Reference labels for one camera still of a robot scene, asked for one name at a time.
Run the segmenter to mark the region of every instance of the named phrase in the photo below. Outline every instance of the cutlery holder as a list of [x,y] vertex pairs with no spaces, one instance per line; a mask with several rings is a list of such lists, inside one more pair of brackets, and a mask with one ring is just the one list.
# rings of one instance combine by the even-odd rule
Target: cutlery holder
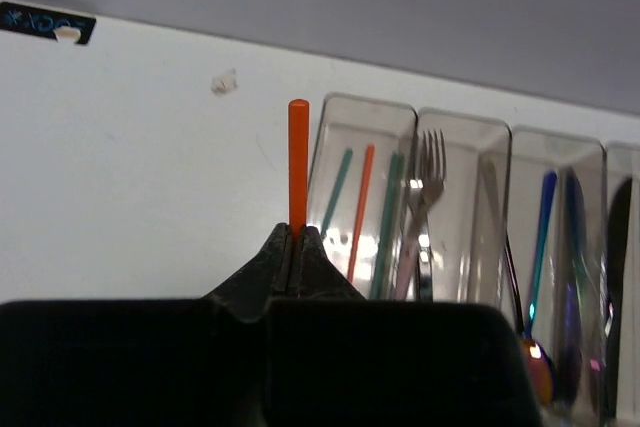
[[[416,113],[408,105],[339,94],[329,95],[324,102],[309,179],[308,223],[326,231],[323,243],[327,256],[346,275],[365,151],[373,144],[375,153],[353,277],[354,286],[367,298],[372,297],[376,261],[379,274],[373,297],[386,297],[389,290],[399,249],[400,206],[415,127]],[[347,149],[352,154],[348,169],[342,169],[343,173],[346,170],[344,182],[339,195],[332,196],[341,166],[347,163]],[[394,173],[390,178],[392,158]],[[328,221],[327,213],[332,210]]]
[[608,312],[613,311],[606,375],[614,384],[605,382],[608,401],[614,404],[607,415],[640,425],[635,420],[640,417],[640,147],[612,144],[606,151]]
[[[497,306],[511,133],[498,121],[421,111],[417,137],[439,131],[446,150],[446,182],[425,231],[433,300]],[[421,276],[428,270],[428,256],[421,254]]]
[[[555,365],[555,400],[548,414],[586,425],[599,425],[602,414],[604,166],[604,151],[595,140],[514,130],[507,231],[524,321],[534,318],[530,335]],[[552,172],[557,183],[541,248],[541,189],[543,179],[554,178]],[[536,250],[541,269],[532,302]],[[502,309],[515,322],[506,280]]]

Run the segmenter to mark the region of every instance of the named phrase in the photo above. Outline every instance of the fork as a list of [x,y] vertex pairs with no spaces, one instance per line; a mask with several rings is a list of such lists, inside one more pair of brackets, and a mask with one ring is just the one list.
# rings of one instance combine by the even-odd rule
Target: fork
[[416,180],[422,186],[418,206],[413,213],[407,235],[400,249],[396,287],[393,293],[395,300],[407,298],[409,284],[420,251],[420,232],[427,223],[429,210],[444,192],[444,182],[447,176],[447,155],[441,130],[429,131],[428,134],[423,133],[418,150],[419,178]]

